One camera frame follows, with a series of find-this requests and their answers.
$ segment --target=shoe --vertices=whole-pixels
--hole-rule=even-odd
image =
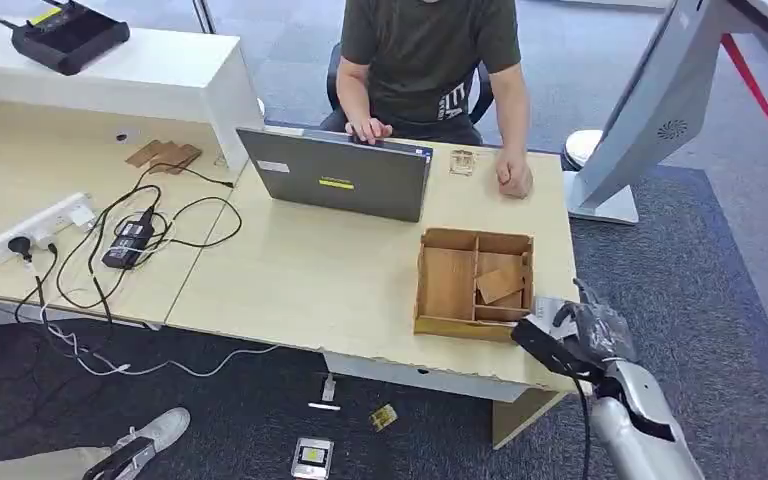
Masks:
[[[146,437],[154,440],[154,451],[160,453],[178,441],[189,426],[190,412],[183,407],[173,408],[139,430],[131,427],[131,433],[120,438],[113,445],[113,451],[119,450],[137,437]]]

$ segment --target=laptop lid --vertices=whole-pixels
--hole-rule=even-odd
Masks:
[[[419,221],[431,150],[249,128],[237,133],[272,198]]]

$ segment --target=black router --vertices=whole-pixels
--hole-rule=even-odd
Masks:
[[[54,5],[41,20],[14,25],[0,18],[0,24],[13,30],[13,48],[22,55],[63,75],[74,75],[88,63],[131,36],[128,24],[117,22],[80,3],[68,1]]]

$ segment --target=white sneaker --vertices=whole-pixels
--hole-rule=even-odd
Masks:
[[[190,412],[186,408],[178,407],[169,410],[163,415],[155,418],[145,427],[134,430],[131,427],[131,433],[120,438],[115,445],[113,445],[113,451],[117,451],[125,445],[134,441],[137,437],[146,437],[154,440],[154,451],[160,453],[163,450],[169,448],[170,445],[177,442],[184,432],[187,431],[187,427],[190,426]],[[132,464],[126,468],[125,471],[116,476],[116,480],[133,480],[142,470],[142,466],[134,468]]]

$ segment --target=man's hand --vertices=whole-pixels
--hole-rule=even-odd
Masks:
[[[534,183],[525,153],[504,148],[496,156],[496,178],[499,191],[516,198],[528,196]]]
[[[375,139],[387,138],[393,134],[393,127],[384,125],[377,118],[367,118],[356,122],[346,122],[346,133],[357,134],[360,141],[375,145]]]

